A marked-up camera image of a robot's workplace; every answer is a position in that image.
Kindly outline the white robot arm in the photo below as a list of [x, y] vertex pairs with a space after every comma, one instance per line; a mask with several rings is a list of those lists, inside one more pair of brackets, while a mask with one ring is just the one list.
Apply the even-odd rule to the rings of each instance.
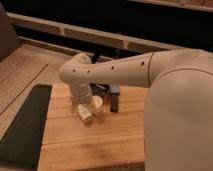
[[213, 171], [213, 53], [177, 49], [97, 64], [80, 53], [59, 76], [77, 104], [89, 101], [91, 83], [148, 88], [145, 171]]

